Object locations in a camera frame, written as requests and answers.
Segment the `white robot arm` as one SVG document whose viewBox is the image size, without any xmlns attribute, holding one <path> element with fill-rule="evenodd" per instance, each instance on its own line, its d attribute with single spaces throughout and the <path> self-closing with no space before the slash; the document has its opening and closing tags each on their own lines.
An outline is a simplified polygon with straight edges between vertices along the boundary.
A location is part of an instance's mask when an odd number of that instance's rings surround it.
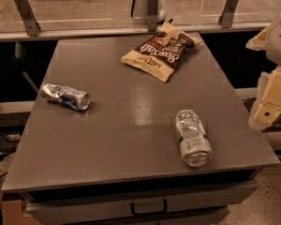
<svg viewBox="0 0 281 225">
<path fill-rule="evenodd" d="M 281 12 L 270 26 L 249 39 L 245 47 L 253 51 L 265 51 L 266 58 L 277 64 L 271 73 L 261 73 L 257 99 L 248 119 L 251 128 L 264 130 L 281 115 Z"/>
</svg>

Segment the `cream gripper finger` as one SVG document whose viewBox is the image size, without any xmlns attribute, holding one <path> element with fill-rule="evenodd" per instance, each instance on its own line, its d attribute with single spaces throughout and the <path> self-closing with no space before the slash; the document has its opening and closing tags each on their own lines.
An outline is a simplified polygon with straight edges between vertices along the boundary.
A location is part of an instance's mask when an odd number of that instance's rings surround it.
<svg viewBox="0 0 281 225">
<path fill-rule="evenodd" d="M 265 27 L 256 36 L 249 39 L 245 47 L 252 51 L 264 51 L 269 28 Z"/>
<path fill-rule="evenodd" d="M 271 73 L 262 72 L 258 80 L 257 98 L 248 125 L 255 130 L 269 128 L 281 115 L 281 65 Z"/>
</svg>

